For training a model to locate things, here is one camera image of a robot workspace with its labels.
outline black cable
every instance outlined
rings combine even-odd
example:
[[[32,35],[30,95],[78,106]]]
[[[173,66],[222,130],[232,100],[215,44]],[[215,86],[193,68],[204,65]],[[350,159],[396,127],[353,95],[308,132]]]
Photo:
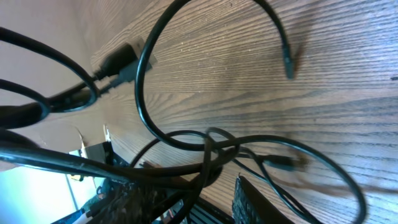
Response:
[[[258,3],[258,5],[260,5],[268,13],[275,26],[277,27],[277,30],[279,31],[280,38],[282,40],[282,51],[286,75],[288,78],[292,78],[293,61],[290,56],[289,43],[287,41],[282,24],[278,19],[276,13],[272,10],[270,5],[268,5],[268,3],[261,0],[254,1]],[[354,193],[354,196],[358,200],[359,212],[354,223],[362,223],[366,218],[367,208],[364,195],[359,186],[335,162],[309,146],[306,146],[291,139],[271,135],[255,135],[235,138],[232,134],[218,128],[210,128],[206,131],[206,133],[183,130],[165,134],[153,123],[148,114],[144,101],[144,76],[148,68],[147,65],[149,62],[149,56],[154,48],[155,43],[157,42],[157,39],[159,38],[161,32],[163,31],[169,20],[171,20],[174,14],[177,13],[177,11],[181,9],[187,2],[189,2],[189,0],[176,0],[166,9],[166,11],[161,15],[154,28],[150,32],[147,42],[142,50],[142,55],[138,62],[135,78],[136,105],[141,120],[146,125],[148,130],[156,137],[156,139],[142,149],[142,151],[134,158],[130,167],[113,167],[102,164],[100,162],[91,161],[89,159],[84,159],[61,152],[51,151],[48,149],[41,149],[36,144],[34,144],[34,142],[24,138],[23,136],[3,129],[0,129],[0,160],[13,162],[24,166],[31,166],[39,169],[51,170],[53,172],[92,175],[110,178],[120,183],[129,184],[139,182],[140,184],[144,185],[147,184],[153,185],[154,187],[163,187],[179,190],[179,195],[177,196],[184,195],[185,204],[176,214],[176,216],[174,216],[171,223],[180,223],[184,219],[184,217],[187,216],[187,213],[196,202],[201,190],[216,181],[216,179],[221,174],[223,165],[230,161],[233,161],[235,164],[247,170],[252,175],[260,178],[265,183],[269,184],[275,191],[275,193],[286,204],[286,206],[288,206],[299,217],[310,223],[319,223],[319,221],[296,199],[294,199],[293,196],[291,196],[283,188],[279,187],[276,183],[272,181],[271,177],[264,168],[264,160],[266,159],[266,156],[257,156],[250,149],[241,146],[242,144],[253,142],[273,142],[277,144],[283,144],[285,146],[304,152],[322,162],[333,172],[336,172],[348,184],[351,191]],[[93,83],[96,79],[101,79],[107,75],[114,75],[114,73],[119,70],[119,67],[121,65],[125,65],[131,61],[131,58],[119,60],[120,57],[129,55],[129,53],[131,52],[131,49],[126,46],[121,48],[121,51],[118,51],[118,54],[115,54],[116,56],[111,58],[111,60],[108,60],[108,62],[106,63],[107,68],[109,69],[109,71],[111,71],[109,74],[106,74],[104,70],[100,70],[99,74],[96,74],[94,78],[91,78],[84,71],[84,69],[82,69],[79,65],[73,62],[70,58],[36,40],[30,39],[2,27],[0,27],[0,40],[29,49],[38,54],[42,54],[45,57],[49,57],[73,70],[83,80],[83,83],[78,84],[70,88],[69,90],[64,91],[63,93],[60,93],[48,99],[26,87],[8,81],[0,80],[0,88],[25,95],[37,102],[22,106],[0,107],[0,127],[10,128],[10,125],[7,125],[9,124],[7,123],[7,119],[9,119],[12,123],[11,128],[20,128],[22,126],[27,126],[36,123],[41,119],[44,119],[49,112],[67,112],[81,110],[93,104],[97,97],[99,97],[102,93],[106,93],[110,88],[116,87],[121,82],[130,82],[134,79],[132,77],[133,74],[127,72],[125,74],[125,78],[122,77],[116,83],[110,83],[102,90],[98,90]],[[83,90],[83,88],[85,88],[86,86],[89,89],[88,91]],[[216,142],[213,138],[211,138],[211,133],[220,134],[226,137],[227,140]],[[193,135],[201,137],[204,139],[204,144],[191,144],[178,141],[173,138],[174,136],[178,135]],[[204,151],[205,155],[203,162],[178,167],[151,169],[134,168],[139,159],[158,142],[164,142],[172,147],[176,147],[178,149],[186,151]],[[216,159],[210,159],[211,152],[217,153]],[[246,167],[244,164],[235,159],[238,157],[250,157],[251,159],[253,159],[259,166],[262,175],[254,172],[253,170]],[[169,181],[164,179],[164,177],[179,177],[181,175],[187,174],[198,175],[189,182]],[[160,213],[164,209],[163,205],[172,204],[177,199],[177,196],[174,196],[169,200],[163,201],[162,203],[164,204],[157,205],[155,207],[156,213]],[[111,203],[106,211],[110,212],[113,209],[112,204],[113,203]]]

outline wood grain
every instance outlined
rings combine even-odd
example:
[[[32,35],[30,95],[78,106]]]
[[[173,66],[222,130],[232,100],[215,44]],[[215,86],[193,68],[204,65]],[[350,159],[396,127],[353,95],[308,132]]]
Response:
[[[147,37],[171,1],[78,1],[76,14],[98,67],[106,54]],[[367,223],[398,219],[398,13],[396,1],[269,1],[289,35],[297,78],[284,77],[275,27],[251,1],[192,1],[167,25],[146,76],[146,103],[164,132],[223,128],[235,136],[276,134],[320,150],[361,185]],[[142,124],[134,87],[100,100],[114,147],[127,160],[154,137]],[[180,137],[184,141],[198,139]],[[276,144],[248,144],[258,154],[304,159],[297,172],[268,169],[325,223],[349,223],[357,204],[324,165]],[[189,164],[202,153],[156,145],[144,157],[161,166]],[[253,167],[251,161],[243,160]],[[289,218],[296,217],[263,183],[228,164],[202,197],[231,213],[241,173]]]

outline wire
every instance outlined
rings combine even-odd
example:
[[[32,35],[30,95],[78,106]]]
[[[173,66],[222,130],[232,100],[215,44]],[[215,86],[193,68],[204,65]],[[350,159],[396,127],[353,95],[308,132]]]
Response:
[[[0,129],[0,161],[12,162],[36,169],[49,170],[52,172],[105,177],[125,184],[140,183],[144,185],[152,185],[154,187],[178,190],[175,195],[154,207],[155,214],[162,213],[168,209],[169,205],[173,205],[173,203],[178,201],[180,197],[183,198],[184,206],[173,217],[170,223],[180,223],[187,216],[188,212],[197,201],[201,190],[214,183],[221,175],[223,166],[232,161],[244,170],[248,171],[250,174],[269,184],[274,192],[286,204],[286,206],[288,206],[296,215],[310,223],[320,223],[320,221],[314,217],[303,205],[301,205],[301,203],[293,198],[291,194],[272,181],[270,175],[267,173],[264,167],[264,160],[266,156],[258,156],[253,153],[252,150],[242,146],[243,144],[253,142],[273,142],[306,153],[307,155],[312,156],[322,162],[333,172],[336,172],[348,184],[350,190],[358,201],[359,211],[353,223],[362,223],[366,218],[367,207],[364,195],[357,183],[339,165],[337,165],[327,156],[307,145],[291,139],[271,135],[254,135],[236,138],[227,131],[219,128],[209,128],[205,133],[201,133],[199,131],[181,130],[165,134],[154,124],[148,114],[144,101],[144,77],[148,68],[149,56],[167,23],[178,12],[178,10],[180,10],[189,1],[190,0],[175,0],[165,10],[150,32],[142,50],[141,57],[138,61],[137,73],[135,77],[136,105],[142,122],[156,138],[137,154],[129,167],[113,167],[89,159],[84,159],[57,151],[51,151],[48,149],[42,149],[29,139],[5,129]],[[254,0],[254,2],[260,5],[263,10],[268,13],[277,30],[279,31],[282,41],[282,52],[286,75],[287,78],[292,78],[293,60],[290,56],[290,47],[282,23],[268,3],[261,0]],[[101,71],[102,74],[100,76],[95,75],[94,78],[91,78],[84,71],[84,69],[82,69],[67,56],[50,48],[47,45],[44,45],[43,43],[2,27],[0,27],[0,40],[9,42],[10,44],[18,45],[45,57],[51,58],[74,71],[83,80],[83,83],[80,83],[69,90],[66,90],[48,99],[24,86],[20,86],[16,83],[11,83],[5,80],[0,80],[1,89],[22,94],[36,101],[36,103],[22,106],[0,107],[0,126],[4,128],[20,128],[34,124],[44,119],[50,112],[82,110],[83,108],[92,105],[97,98],[101,96],[101,94],[108,92],[110,88],[116,87],[121,81],[126,81],[119,80],[117,83],[110,83],[103,89],[99,90],[95,86],[94,81],[97,80],[98,77],[105,76],[103,71]],[[113,57],[112,61],[118,63],[120,62],[118,57]],[[112,68],[112,71],[119,67],[118,65],[113,66],[112,63],[109,64],[109,66]],[[126,74],[126,77],[129,77],[130,81],[132,80],[131,75],[133,74]],[[86,86],[88,87],[88,91],[82,90]],[[210,136],[211,133],[224,136],[227,140],[216,142]],[[179,135],[197,136],[202,138],[204,143],[191,144],[173,138],[174,136]],[[139,162],[139,159],[159,142],[164,142],[169,146],[185,151],[203,151],[203,162],[178,167],[151,169],[134,168],[134,166]],[[217,157],[213,160],[211,160],[211,152],[215,152],[217,154]],[[261,174],[254,172],[239,162],[236,159],[239,157],[253,159],[260,168]],[[168,179],[168,177],[180,177],[187,174],[198,175],[188,182]],[[105,218],[107,215],[113,215],[113,212],[111,211],[114,206],[112,204],[114,203],[111,203],[108,207],[102,210],[100,212],[101,215],[95,217],[95,219],[100,220]]]

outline cable tip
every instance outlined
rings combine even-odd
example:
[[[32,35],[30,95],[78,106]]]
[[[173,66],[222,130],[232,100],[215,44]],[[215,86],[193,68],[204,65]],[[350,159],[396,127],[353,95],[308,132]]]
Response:
[[[294,62],[292,57],[290,56],[290,47],[288,45],[283,46],[283,54],[284,54],[284,65],[286,78],[288,80],[294,79]]]

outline wooden surface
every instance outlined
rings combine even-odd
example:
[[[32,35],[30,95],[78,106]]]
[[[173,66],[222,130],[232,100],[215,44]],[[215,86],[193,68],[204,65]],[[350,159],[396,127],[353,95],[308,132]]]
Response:
[[[76,15],[93,68],[117,46],[146,39],[171,1],[77,1]],[[320,150],[362,186],[368,223],[398,220],[397,1],[269,1],[284,23],[297,77],[286,80],[276,29],[251,1],[192,1],[155,46],[146,102],[161,130],[223,128],[235,136],[277,134]],[[127,160],[154,137],[136,110],[132,85],[100,101],[114,145]],[[186,141],[194,139],[181,138]],[[325,166],[275,144],[259,154],[302,158],[303,169],[269,169],[326,223],[349,223],[357,204]],[[201,153],[159,144],[145,157],[162,166],[200,161]],[[245,175],[295,222],[266,185],[228,164],[202,197],[231,213],[234,181]]]

